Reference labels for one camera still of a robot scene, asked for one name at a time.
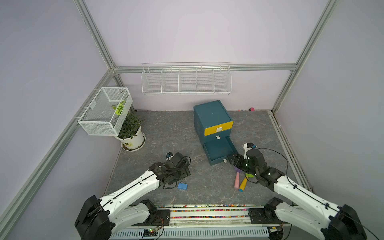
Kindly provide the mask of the blue binder clip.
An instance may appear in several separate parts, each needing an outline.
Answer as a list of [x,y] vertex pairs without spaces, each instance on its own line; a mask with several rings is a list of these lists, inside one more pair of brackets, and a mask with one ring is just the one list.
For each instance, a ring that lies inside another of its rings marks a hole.
[[179,190],[187,190],[188,189],[188,184],[185,183],[178,183],[177,188]]

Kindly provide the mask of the teal bottom drawer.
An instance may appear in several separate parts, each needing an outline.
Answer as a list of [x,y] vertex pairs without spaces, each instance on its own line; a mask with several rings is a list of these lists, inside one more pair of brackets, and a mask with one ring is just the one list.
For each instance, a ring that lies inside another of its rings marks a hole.
[[238,153],[230,137],[210,141],[203,147],[211,166],[230,161],[230,156]]

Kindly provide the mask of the teal drawer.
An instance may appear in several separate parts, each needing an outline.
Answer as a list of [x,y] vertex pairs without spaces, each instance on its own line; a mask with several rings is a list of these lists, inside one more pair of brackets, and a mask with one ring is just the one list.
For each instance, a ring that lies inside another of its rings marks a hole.
[[203,147],[211,166],[230,161],[230,156],[238,153],[230,137],[210,141]]
[[221,131],[221,132],[218,132],[218,133],[214,133],[214,134],[211,134],[211,135],[208,135],[208,136],[203,136],[201,138],[201,143],[202,143],[202,145],[204,145],[204,144],[209,143],[209,142],[213,142],[213,141],[216,141],[216,140],[224,139],[224,138],[230,136],[231,131],[232,131],[231,129],[228,129],[228,130]]

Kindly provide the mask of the yellow top drawer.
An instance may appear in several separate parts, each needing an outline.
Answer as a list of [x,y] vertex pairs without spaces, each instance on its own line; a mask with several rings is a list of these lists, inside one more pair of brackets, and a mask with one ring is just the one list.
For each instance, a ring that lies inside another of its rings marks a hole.
[[233,123],[234,123],[234,121],[230,121],[227,123],[222,123],[222,124],[219,124],[216,126],[208,127],[204,130],[204,135],[209,136],[209,135],[213,135],[216,133],[220,133],[222,131],[230,130],[233,127]]

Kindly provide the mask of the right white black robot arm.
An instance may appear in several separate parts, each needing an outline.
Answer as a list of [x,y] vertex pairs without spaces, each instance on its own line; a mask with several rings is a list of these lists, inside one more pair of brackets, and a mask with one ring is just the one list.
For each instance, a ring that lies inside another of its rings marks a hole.
[[287,174],[269,167],[259,149],[246,147],[245,154],[229,155],[229,163],[254,176],[257,182],[294,204],[278,198],[264,206],[263,217],[268,222],[289,223],[319,240],[366,240],[367,234],[357,212],[348,205],[333,204],[301,187]]

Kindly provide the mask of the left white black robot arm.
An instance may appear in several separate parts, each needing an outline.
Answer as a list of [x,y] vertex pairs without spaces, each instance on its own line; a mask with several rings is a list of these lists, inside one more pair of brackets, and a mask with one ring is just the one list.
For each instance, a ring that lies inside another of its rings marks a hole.
[[162,187],[173,189],[190,176],[191,158],[181,153],[167,155],[165,162],[152,164],[140,177],[121,189],[97,198],[85,200],[75,221],[82,240],[108,240],[124,228],[144,223],[157,208],[149,200],[133,203],[147,193]]

